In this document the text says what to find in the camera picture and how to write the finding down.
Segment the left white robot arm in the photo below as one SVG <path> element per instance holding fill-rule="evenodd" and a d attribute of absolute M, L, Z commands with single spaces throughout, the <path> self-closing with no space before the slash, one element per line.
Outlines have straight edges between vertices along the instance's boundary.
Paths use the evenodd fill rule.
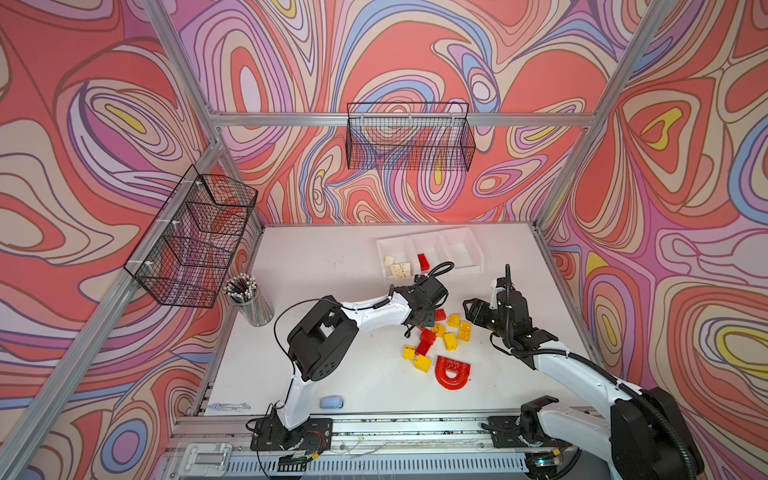
<path fill-rule="evenodd" d="M 403 326 L 431 328 L 449 296 L 435 275 L 418 275 L 412 284 L 390 286 L 381 297 L 341 302 L 331 295 L 311 299 L 310 310 L 288 333 L 283 353 L 292 366 L 288 391 L 277 417 L 291 431 L 310 418 L 316 383 L 342 363 L 357 335 Z"/>

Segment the white lego brick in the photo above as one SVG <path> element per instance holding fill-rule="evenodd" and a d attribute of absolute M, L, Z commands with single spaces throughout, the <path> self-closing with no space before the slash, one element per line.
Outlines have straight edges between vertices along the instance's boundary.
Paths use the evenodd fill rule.
<path fill-rule="evenodd" d="M 401 264 L 393 264 L 390 266 L 390 271 L 394 278 L 402 279 L 406 278 L 407 274 L 405 273 L 405 270 L 403 269 Z"/>

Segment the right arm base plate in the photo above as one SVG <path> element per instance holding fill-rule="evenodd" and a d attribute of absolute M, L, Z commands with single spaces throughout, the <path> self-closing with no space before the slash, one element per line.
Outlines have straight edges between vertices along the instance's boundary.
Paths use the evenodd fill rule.
<path fill-rule="evenodd" d="M 517 415 L 490 416 L 480 423 L 480 428 L 490 435 L 492 445 L 497 449 L 567 449 L 571 447 L 570 443 L 552 437 L 526 437 Z"/>

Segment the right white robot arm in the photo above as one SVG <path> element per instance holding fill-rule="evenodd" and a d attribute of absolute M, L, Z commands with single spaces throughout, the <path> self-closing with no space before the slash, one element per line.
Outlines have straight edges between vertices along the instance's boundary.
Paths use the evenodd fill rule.
<path fill-rule="evenodd" d="M 462 306 L 467 321 L 489 331 L 497 351 L 556 380 L 591 409 L 543 395 L 523 404 L 508 425 L 490 418 L 486 427 L 497 441 L 530 447 L 564 441 L 602 459 L 615 479 L 695 479 L 703 473 L 703 458 L 674 397 L 616 377 L 534 326 L 527 300 L 510 279 L 497 280 L 491 301 L 472 298 Z"/>

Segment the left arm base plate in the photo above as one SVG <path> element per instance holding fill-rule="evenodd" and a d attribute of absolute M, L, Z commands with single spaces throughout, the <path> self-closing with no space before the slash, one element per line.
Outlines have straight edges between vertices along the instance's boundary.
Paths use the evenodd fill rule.
<path fill-rule="evenodd" d="M 312 453 L 323 452 L 331 447 L 333 420 L 309 418 L 289 430 L 277 417 L 257 417 L 247 421 L 245 428 L 252 434 L 252 451 L 304 450 Z"/>

